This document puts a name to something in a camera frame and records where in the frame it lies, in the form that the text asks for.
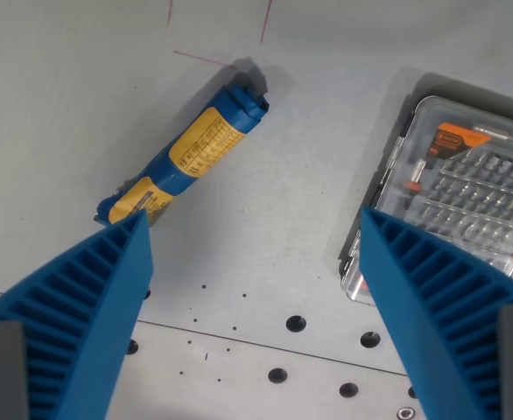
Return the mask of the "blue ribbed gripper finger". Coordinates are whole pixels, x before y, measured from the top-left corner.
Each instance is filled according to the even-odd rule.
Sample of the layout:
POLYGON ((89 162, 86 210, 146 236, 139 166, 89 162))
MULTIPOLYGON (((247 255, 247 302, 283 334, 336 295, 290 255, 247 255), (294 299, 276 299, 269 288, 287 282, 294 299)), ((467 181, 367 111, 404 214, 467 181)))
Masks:
POLYGON ((31 419, 103 419, 153 274, 148 216, 107 226, 0 296, 22 329, 31 419))
POLYGON ((364 207, 360 270, 429 419, 501 419, 498 314, 513 278, 364 207))

